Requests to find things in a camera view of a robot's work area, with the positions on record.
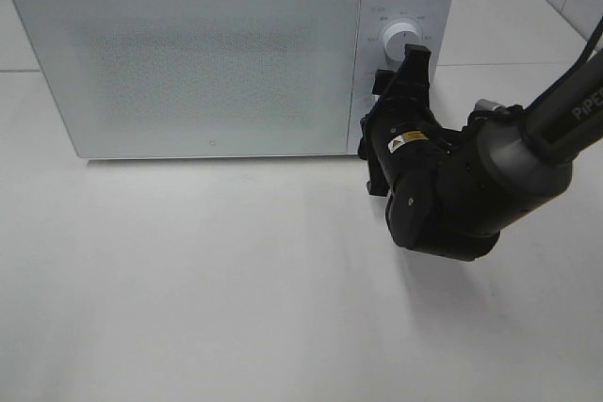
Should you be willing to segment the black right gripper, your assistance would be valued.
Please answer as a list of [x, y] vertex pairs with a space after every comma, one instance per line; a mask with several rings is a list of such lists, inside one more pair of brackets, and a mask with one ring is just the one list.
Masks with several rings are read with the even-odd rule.
[[375, 101], [360, 121], [358, 146], [358, 156], [367, 162], [371, 196], [434, 196], [438, 166], [449, 141], [430, 105], [431, 55], [423, 45], [406, 44], [395, 73], [374, 74]]

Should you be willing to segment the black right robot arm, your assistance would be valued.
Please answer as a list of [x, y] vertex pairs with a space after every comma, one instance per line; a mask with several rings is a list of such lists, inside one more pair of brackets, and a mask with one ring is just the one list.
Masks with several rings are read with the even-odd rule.
[[583, 54], [531, 105], [478, 102], [460, 130], [430, 107], [430, 51], [409, 45], [379, 70], [361, 120], [367, 191], [386, 198], [396, 245], [460, 261], [486, 255], [501, 231], [570, 185], [573, 162], [602, 136], [602, 57]]

